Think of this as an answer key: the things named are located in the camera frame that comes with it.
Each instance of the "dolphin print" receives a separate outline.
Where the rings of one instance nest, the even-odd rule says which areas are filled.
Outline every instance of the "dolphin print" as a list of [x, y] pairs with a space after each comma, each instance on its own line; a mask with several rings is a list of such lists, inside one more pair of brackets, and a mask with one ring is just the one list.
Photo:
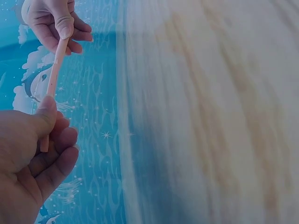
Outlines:
[[[38, 70], [32, 72], [32, 74], [30, 76], [28, 76], [24, 81], [22, 81], [22, 84], [24, 84], [24, 88], [25, 88], [25, 92], [27, 94], [27, 96], [29, 96], [31, 99], [34, 99], [35, 101], [37, 102], [40, 102], [36, 97], [34, 97], [32, 95], [32, 92], [31, 92], [31, 85], [34, 81], [34, 79], [42, 72], [42, 71], [45, 71], [49, 68], [52, 67], [52, 64], [47, 64], [41, 68], [39, 68]], [[44, 81], [45, 79], [47, 78], [47, 75], [44, 74], [42, 76], [42, 81]]]
[[59, 213], [54, 213], [49, 216], [46, 216], [43, 220], [39, 221], [40, 224], [54, 224], [56, 223], [56, 219], [61, 216]]
[[30, 7], [30, 0], [18, 0], [16, 5], [11, 8], [20, 22], [20, 24], [27, 26], [26, 16]]
[[45, 207], [44, 204], [41, 207], [41, 209], [39, 210], [39, 214], [41, 214], [41, 216], [47, 216], [47, 215], [49, 215], [48, 210], [46, 209], [46, 207]]

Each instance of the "hand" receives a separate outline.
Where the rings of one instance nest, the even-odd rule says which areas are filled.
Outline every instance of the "hand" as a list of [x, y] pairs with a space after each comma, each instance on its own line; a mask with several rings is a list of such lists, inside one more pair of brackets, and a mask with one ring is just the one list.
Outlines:
[[39, 41], [55, 53], [59, 39], [70, 37], [67, 55], [82, 53], [82, 46], [73, 41], [93, 41], [92, 28], [74, 12], [74, 0], [31, 0], [26, 22]]
[[[78, 132], [46, 97], [36, 115], [0, 112], [0, 223], [32, 224], [78, 159]], [[48, 153], [38, 140], [50, 135]]]

